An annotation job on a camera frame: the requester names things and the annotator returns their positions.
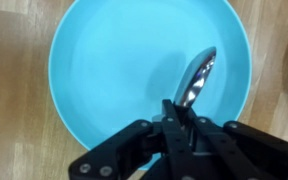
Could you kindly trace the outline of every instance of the table surface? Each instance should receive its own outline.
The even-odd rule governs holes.
[[[72,2],[0,0],[0,180],[67,179],[68,165],[86,152],[59,119],[47,79],[54,31]],[[288,0],[230,3],[253,54],[239,121],[288,141]]]

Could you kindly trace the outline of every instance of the dark object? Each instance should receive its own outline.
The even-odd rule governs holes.
[[[191,108],[163,100],[161,122],[137,120],[69,167],[71,180],[127,179],[161,158],[141,179],[288,180],[288,142],[236,121],[223,128]]]

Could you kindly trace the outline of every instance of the wood grain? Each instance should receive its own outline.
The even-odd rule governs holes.
[[[54,31],[72,2],[0,0],[0,179],[67,179],[68,165],[86,152],[59,119],[47,80]],[[230,3],[253,56],[239,121],[288,140],[288,0]]]

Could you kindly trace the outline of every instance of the spoon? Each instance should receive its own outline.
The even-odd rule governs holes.
[[[198,54],[187,67],[175,96],[174,104],[190,108],[205,85],[216,58],[216,48]]]

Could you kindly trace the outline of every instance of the blue plate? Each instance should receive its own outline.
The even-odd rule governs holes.
[[[222,125],[240,115],[251,79],[247,37],[226,0],[77,0],[50,53],[57,111],[91,149],[160,114],[187,65],[211,46],[216,64],[193,108]]]

